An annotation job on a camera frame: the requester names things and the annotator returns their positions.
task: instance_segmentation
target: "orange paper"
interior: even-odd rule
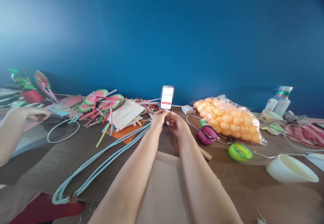
[[[140,129],[142,126],[140,126],[138,123],[136,123],[136,127],[134,127],[133,125],[130,125],[130,126],[124,128],[123,130],[118,131],[117,133],[113,132],[111,136],[113,136],[116,139],[120,139],[120,138],[124,137],[125,135],[127,135],[137,129]],[[123,142],[125,144],[129,144],[135,136],[136,136],[136,134],[129,137],[128,139],[125,139]]]

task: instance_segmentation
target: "plastic bag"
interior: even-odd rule
[[[192,103],[217,133],[266,145],[260,133],[259,120],[246,108],[233,103],[225,95],[208,97]]]

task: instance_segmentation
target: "smartphone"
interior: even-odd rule
[[[172,85],[164,85],[161,94],[161,109],[170,110],[172,107],[172,99],[174,95],[174,87]]]

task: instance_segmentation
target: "person's right hand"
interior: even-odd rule
[[[43,122],[51,115],[47,109],[41,107],[19,107],[14,110],[37,122]]]
[[[184,133],[191,134],[187,122],[184,121],[178,114],[174,112],[171,112],[169,120],[169,129],[177,137]]]

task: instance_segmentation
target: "green plastic bottle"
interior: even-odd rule
[[[36,89],[30,78],[26,75],[23,75],[21,73],[19,73],[19,71],[17,69],[8,69],[12,75],[11,75],[11,79],[16,82],[21,88],[22,90],[24,89]]]

